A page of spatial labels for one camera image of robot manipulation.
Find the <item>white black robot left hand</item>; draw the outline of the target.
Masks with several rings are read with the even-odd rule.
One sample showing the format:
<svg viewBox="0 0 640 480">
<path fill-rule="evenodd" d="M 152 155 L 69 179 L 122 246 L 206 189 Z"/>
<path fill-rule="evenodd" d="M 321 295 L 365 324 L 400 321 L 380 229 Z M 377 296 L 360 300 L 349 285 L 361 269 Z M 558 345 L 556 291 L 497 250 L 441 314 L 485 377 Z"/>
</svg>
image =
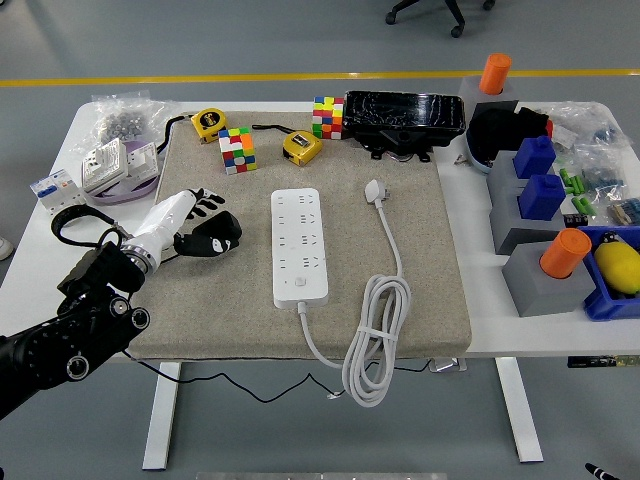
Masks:
<svg viewBox="0 0 640 480">
<path fill-rule="evenodd" d="M 242 236 L 239 221 L 228 211 L 217 213 L 191 233 L 179 233 L 186 220 L 204 218 L 205 209 L 214 211 L 224 203 L 221 196 L 205 188 L 183 190 L 155 205 L 122 250 L 147 261 L 149 269 L 158 267 L 162 252 L 170 247 L 177 254 L 190 257 L 226 253 L 239 246 Z"/>
</svg>

